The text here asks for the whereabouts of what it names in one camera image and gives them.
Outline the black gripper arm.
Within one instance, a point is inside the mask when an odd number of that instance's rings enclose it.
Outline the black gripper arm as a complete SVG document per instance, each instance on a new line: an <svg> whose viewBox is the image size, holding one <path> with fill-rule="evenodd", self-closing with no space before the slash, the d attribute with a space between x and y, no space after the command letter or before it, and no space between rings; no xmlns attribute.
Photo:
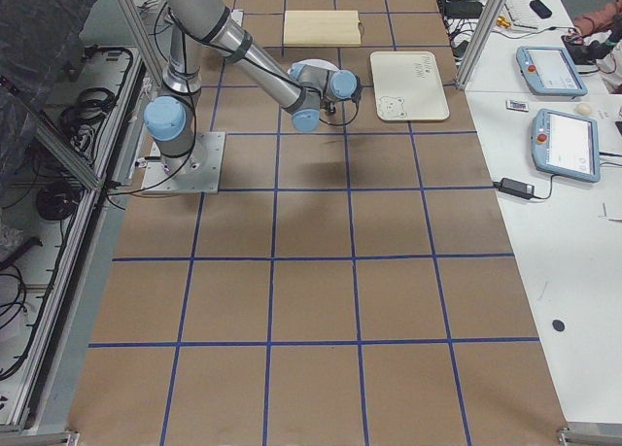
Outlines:
<svg viewBox="0 0 622 446"><path fill-rule="evenodd" d="M336 114L336 106L334 102L327 101L324 103L324 109L327 115L335 115Z"/></svg>

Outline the metal base plate arm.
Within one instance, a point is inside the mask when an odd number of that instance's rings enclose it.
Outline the metal base plate arm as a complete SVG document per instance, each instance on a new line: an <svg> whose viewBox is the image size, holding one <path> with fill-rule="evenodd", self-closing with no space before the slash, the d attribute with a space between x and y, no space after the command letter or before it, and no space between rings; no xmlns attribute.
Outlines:
<svg viewBox="0 0 622 446"><path fill-rule="evenodd" d="M140 191L147 195L216 194L224 151L224 132L199 132L189 160L161 157L158 146L152 143L150 156L156 160L147 162Z"/></svg>

